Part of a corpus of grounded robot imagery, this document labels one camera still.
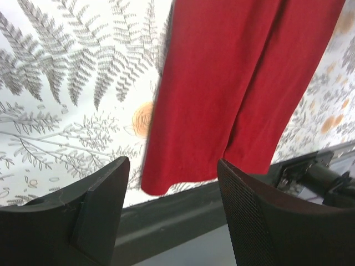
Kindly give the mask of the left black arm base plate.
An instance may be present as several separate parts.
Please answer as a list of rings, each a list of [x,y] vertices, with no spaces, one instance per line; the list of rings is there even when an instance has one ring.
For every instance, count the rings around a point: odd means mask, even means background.
[[[354,205],[354,141],[271,165],[267,182],[278,190],[316,204]]]

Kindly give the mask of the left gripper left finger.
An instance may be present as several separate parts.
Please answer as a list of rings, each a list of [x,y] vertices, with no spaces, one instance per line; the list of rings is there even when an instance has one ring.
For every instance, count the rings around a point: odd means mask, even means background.
[[[1,264],[109,265],[129,171],[120,157],[25,205],[2,207]]]

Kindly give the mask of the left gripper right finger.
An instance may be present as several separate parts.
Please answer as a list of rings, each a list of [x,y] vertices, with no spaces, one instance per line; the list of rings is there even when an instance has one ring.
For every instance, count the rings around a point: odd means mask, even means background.
[[[291,196],[226,160],[217,175],[237,265],[354,264],[354,205]]]

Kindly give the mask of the red t shirt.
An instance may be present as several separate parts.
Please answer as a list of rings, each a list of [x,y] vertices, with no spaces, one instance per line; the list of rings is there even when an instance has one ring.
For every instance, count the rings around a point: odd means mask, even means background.
[[[143,191],[215,179],[221,158],[266,173],[343,5],[176,1]]]

